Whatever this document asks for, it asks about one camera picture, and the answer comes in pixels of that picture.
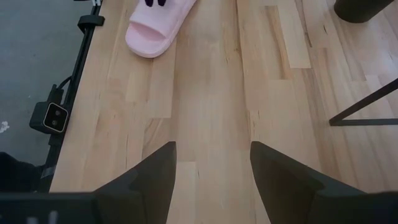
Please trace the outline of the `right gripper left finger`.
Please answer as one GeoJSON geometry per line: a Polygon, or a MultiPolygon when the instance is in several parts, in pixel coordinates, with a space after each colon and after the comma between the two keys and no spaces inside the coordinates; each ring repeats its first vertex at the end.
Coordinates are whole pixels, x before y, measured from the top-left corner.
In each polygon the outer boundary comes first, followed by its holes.
{"type": "Polygon", "coordinates": [[[95,190],[101,223],[167,223],[176,170],[176,142],[170,141],[95,190]]]}

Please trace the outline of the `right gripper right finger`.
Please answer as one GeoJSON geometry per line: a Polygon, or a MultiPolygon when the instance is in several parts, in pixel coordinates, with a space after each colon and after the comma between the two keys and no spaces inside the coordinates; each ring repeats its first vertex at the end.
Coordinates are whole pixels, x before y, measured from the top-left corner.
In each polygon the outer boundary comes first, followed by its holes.
{"type": "Polygon", "coordinates": [[[364,194],[259,141],[251,143],[250,161],[271,223],[308,223],[322,191],[329,197],[364,194]]]}

